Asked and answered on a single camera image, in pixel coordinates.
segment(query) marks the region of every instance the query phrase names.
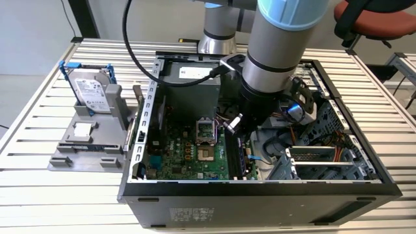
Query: metal rack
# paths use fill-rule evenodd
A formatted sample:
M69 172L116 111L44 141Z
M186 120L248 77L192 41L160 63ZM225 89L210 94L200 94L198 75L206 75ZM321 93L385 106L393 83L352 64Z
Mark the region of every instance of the metal rack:
M193 43L134 42L132 48L149 70L154 51L196 52ZM238 46L237 50L245 53L246 46ZM70 44L61 59L96 65L112 63L124 89L121 96L128 105L137 105L132 85L140 84L145 95L148 78L134 67L122 42L84 39ZM340 227L293 228L290 232L388 234L400 229L400 233L414 233L416 122L357 56L341 50L308 49L304 59L320 61L404 196ZM4 169L0 169L0 227L12 227L13 233L22 230L121 233L141 228L128 205L116 201L121 174L46 171L50 154L74 114L74 101L69 84L54 66L0 140L0 168ZM193 229L190 232L206 231ZM274 233L286 229L209 231Z

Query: gray floor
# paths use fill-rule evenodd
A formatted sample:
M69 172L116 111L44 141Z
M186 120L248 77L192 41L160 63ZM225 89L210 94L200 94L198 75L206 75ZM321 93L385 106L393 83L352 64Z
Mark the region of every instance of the gray floor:
M44 76L0 75L0 124L10 126ZM6 129L0 127L0 138Z

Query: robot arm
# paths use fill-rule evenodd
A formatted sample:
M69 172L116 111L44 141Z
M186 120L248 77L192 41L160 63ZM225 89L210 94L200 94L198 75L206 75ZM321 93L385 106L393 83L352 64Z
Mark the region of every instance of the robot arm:
M242 84L240 115L226 128L241 135L262 124L278 99L286 97L290 76L313 27L325 14L328 0L258 0L257 6L244 66L236 68L236 64L232 65ZM234 56L225 57L222 63L234 63ZM301 105L306 106L310 99L304 95L301 99Z

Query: red chair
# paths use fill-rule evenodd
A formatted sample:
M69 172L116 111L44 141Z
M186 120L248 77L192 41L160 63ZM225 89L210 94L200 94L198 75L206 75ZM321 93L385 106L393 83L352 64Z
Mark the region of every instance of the red chair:
M416 0L342 0L333 10L334 34L342 39L341 45L353 49L365 36L390 48L388 40L416 32L416 16L402 11L414 3Z

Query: green circuit board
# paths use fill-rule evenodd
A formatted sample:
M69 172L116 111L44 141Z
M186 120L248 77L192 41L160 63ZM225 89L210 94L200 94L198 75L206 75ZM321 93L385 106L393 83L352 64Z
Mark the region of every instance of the green circuit board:
M209 160L201 161L198 153L206 156L204 149L210 146L197 146L192 141L194 134L188 132L188 137L182 137L182 132L174 133L173 130L166 138L166 153L161 156L161 170L156 173L157 179L229 179L222 131L220 129L217 143L212 146L212 160L209 158Z
M212 128L202 126L202 132L212 135ZM158 170L149 164L148 178L157 180L229 180L224 127L217 128L214 146L196 145L194 125L170 125L166 131L165 147ZM246 179L257 179L256 170L246 174Z

